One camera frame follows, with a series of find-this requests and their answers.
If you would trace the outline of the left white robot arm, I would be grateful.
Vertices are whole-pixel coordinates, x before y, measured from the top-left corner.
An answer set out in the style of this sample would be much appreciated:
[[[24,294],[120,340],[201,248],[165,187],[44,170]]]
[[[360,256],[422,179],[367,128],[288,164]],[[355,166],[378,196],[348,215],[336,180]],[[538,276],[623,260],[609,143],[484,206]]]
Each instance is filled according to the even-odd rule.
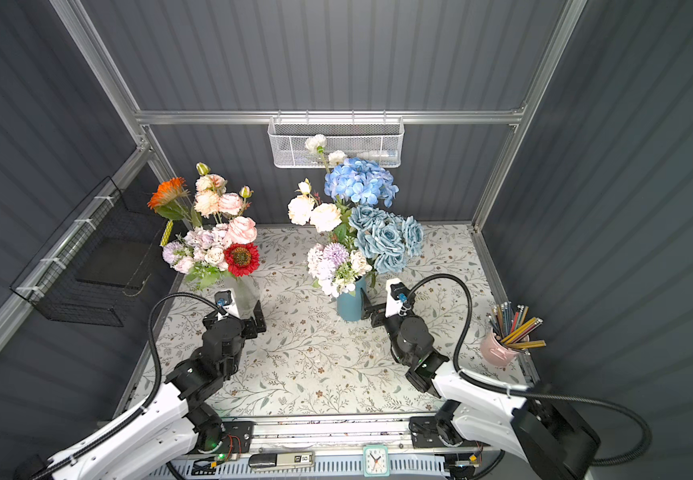
[[[172,372],[156,369],[144,400],[47,460],[30,456],[14,478],[142,479],[188,453],[222,463],[248,452],[252,423],[224,423],[208,398],[238,373],[244,343],[266,332],[266,320],[260,304],[240,318],[232,290],[208,306],[202,346]]]

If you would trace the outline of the white rose flower stem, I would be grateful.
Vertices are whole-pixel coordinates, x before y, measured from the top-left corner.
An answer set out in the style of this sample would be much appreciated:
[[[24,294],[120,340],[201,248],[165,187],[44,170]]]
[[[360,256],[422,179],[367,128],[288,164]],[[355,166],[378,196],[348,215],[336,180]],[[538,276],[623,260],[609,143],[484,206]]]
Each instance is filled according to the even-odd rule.
[[[342,150],[336,150],[327,154],[326,146],[328,146],[328,140],[324,134],[316,134],[304,140],[304,148],[306,148],[310,154],[315,155],[324,168],[326,168],[326,172],[330,173],[332,169],[346,161],[347,155],[346,152]]]

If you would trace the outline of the light blue hydrangea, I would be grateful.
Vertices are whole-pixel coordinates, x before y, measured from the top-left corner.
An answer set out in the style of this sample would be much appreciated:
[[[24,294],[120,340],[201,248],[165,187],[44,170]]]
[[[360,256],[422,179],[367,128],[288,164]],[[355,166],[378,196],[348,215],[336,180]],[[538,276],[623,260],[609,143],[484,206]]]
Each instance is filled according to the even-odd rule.
[[[412,216],[360,205],[352,208],[348,224],[355,234],[355,247],[377,274],[401,273],[422,254],[423,227]]]

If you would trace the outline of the dark blue hydrangea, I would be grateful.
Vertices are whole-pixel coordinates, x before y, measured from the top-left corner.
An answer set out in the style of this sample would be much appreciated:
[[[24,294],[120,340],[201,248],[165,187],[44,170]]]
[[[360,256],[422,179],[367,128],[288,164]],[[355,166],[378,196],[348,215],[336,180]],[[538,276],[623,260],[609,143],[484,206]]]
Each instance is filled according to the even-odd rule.
[[[324,192],[333,200],[372,207],[382,202],[390,208],[399,188],[393,176],[376,162],[347,158],[326,174]]]

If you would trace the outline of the pink rose flower stem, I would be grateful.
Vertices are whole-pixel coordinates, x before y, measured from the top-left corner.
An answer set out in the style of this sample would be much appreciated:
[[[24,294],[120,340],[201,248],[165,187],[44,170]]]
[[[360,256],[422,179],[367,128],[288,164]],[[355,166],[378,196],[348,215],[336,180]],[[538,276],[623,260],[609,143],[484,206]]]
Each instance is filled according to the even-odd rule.
[[[220,196],[218,208],[220,213],[228,220],[226,237],[235,244],[250,244],[258,237],[256,222],[246,216],[246,210],[250,207],[252,190],[248,186],[242,187],[238,193],[224,193]]]

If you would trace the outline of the white peony flower stem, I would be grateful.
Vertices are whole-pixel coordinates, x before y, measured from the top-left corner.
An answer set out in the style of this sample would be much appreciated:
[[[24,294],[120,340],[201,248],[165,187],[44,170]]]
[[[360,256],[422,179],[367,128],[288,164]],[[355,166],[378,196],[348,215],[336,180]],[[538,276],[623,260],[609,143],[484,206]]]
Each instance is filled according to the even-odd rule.
[[[320,233],[334,232],[342,224],[342,210],[318,200],[310,180],[304,179],[298,183],[298,195],[288,202],[288,219],[294,225],[314,226]]]

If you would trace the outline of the teal cylindrical vase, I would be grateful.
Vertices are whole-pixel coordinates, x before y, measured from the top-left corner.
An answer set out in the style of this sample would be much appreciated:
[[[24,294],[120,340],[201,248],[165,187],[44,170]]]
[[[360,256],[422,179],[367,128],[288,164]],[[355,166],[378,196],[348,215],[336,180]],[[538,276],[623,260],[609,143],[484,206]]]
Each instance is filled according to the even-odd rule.
[[[353,291],[340,294],[336,299],[336,312],[346,322],[356,322],[362,318],[367,302],[366,278],[359,278]]]

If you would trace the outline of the cream rose flower spray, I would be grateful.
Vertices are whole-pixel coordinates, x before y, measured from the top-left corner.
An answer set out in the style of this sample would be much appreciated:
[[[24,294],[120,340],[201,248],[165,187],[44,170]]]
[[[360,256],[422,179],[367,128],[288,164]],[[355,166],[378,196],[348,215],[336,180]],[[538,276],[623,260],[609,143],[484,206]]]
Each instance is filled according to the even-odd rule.
[[[222,176],[213,174],[204,163],[196,164],[198,180],[196,180],[196,195],[194,195],[194,209],[202,217],[208,218],[220,213],[218,203],[226,193],[226,183]]]

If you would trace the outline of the red gerbera flower stem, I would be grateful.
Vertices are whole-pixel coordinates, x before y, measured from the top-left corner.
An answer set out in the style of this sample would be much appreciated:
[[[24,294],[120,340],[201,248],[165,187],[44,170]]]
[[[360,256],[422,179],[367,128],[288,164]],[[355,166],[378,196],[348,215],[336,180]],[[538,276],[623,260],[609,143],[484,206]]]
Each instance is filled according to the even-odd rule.
[[[260,267],[260,252],[253,243],[234,243],[224,250],[224,262],[233,276],[248,276]]]

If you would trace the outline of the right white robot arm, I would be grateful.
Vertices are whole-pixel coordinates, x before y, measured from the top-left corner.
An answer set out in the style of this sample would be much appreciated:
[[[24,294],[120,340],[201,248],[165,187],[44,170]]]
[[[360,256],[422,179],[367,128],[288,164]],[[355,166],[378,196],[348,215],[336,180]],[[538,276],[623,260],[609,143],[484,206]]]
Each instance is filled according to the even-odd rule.
[[[463,369],[459,356],[465,338],[458,338],[452,356],[434,347],[425,321],[413,311],[415,287],[398,279],[386,283],[386,300],[369,302],[360,294],[361,316],[385,330],[393,360],[406,367],[406,380],[443,404],[432,428],[421,439],[456,448],[482,442],[524,460],[541,479],[582,479],[592,467],[612,467],[646,454],[653,440],[643,417],[616,403],[550,392],[545,385],[528,386],[496,381]],[[601,439],[577,412],[583,404],[619,413],[640,429],[630,450],[599,458]]]

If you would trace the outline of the clear ribbed glass vase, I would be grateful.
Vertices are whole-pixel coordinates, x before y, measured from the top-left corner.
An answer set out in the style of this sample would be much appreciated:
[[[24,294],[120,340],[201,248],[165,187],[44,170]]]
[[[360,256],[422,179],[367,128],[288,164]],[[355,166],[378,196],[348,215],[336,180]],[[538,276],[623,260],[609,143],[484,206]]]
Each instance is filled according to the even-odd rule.
[[[238,308],[238,317],[242,319],[254,316],[254,307],[260,301],[260,290],[252,276],[230,276],[226,279],[226,288],[234,294],[234,303]]]

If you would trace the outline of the orange gerbera flower stem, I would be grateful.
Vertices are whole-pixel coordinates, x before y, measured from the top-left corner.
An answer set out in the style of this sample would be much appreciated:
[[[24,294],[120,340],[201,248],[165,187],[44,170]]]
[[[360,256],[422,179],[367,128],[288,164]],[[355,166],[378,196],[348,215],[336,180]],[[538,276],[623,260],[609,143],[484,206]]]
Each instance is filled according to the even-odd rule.
[[[176,177],[160,183],[148,201],[148,208],[167,220],[182,221],[190,229],[202,227],[202,218],[194,209],[184,178]]]

